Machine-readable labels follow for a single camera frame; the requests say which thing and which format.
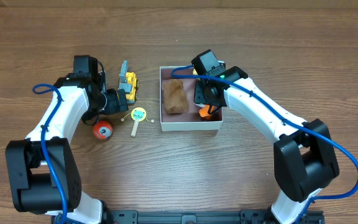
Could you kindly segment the white plush duck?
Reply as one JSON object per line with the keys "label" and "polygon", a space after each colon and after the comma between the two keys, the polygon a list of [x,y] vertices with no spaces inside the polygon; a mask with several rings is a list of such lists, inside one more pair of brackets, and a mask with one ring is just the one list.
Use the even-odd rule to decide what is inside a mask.
{"label": "white plush duck", "polygon": [[212,120],[213,119],[212,112],[215,111],[217,108],[218,108],[217,106],[213,106],[213,105],[204,105],[199,110],[199,115],[200,115],[201,119],[205,120],[205,121]]}

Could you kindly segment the yellow and blue toy truck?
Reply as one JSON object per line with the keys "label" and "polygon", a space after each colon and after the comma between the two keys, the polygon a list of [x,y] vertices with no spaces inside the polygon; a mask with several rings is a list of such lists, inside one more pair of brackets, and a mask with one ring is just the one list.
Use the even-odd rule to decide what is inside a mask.
{"label": "yellow and blue toy truck", "polygon": [[127,60],[123,61],[119,72],[119,89],[123,89],[125,91],[128,104],[136,103],[139,80],[134,72],[128,71]]}

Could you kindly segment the brown plush toy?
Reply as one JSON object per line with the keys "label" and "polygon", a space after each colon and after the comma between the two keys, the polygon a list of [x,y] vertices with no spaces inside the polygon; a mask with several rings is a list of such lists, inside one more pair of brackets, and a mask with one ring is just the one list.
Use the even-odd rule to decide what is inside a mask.
{"label": "brown plush toy", "polygon": [[181,80],[169,79],[163,84],[163,107],[166,114],[182,114],[189,110],[187,94]]}

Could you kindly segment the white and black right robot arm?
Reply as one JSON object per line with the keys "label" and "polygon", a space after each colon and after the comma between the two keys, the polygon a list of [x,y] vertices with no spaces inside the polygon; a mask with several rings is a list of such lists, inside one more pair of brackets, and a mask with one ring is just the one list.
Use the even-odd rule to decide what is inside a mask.
{"label": "white and black right robot arm", "polygon": [[266,221],[300,223],[320,191],[339,175],[328,127],[319,119],[307,122],[263,93],[245,71],[223,64],[204,72],[193,70],[195,103],[214,113],[228,107],[250,121],[273,144],[274,176],[280,187]]}

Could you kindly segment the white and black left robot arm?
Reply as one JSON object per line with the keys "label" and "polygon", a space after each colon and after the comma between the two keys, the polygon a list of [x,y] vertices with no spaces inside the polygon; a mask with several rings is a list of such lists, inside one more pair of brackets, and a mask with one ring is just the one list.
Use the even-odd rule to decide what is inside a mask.
{"label": "white and black left robot arm", "polygon": [[50,215],[52,223],[113,223],[106,203],[83,191],[70,145],[80,121],[127,111],[125,91],[107,89],[101,73],[70,73],[32,91],[39,88],[53,94],[49,107],[34,130],[5,151],[15,209]]}

